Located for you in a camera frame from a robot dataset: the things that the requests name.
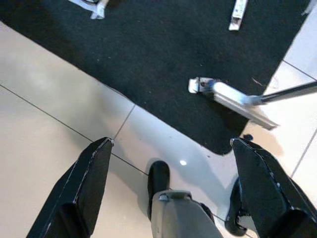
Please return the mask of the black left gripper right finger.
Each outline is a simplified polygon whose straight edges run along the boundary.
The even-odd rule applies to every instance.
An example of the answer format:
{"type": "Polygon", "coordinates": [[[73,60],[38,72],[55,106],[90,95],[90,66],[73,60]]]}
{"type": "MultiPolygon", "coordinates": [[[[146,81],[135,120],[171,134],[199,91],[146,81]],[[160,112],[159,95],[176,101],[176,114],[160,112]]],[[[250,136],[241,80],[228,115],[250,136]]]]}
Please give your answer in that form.
{"type": "Polygon", "coordinates": [[[233,138],[238,178],[230,196],[230,233],[260,238],[315,238],[317,210],[277,159],[261,146],[233,138]]]}

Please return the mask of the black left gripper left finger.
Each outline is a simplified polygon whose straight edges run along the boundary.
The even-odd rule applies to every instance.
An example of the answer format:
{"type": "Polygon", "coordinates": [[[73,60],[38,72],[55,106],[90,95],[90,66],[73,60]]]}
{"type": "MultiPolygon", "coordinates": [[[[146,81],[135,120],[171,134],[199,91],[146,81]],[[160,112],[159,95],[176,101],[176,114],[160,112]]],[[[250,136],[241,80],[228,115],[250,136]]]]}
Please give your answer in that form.
{"type": "Polygon", "coordinates": [[[29,238],[89,238],[99,215],[114,141],[92,142],[58,179],[29,238]]]}

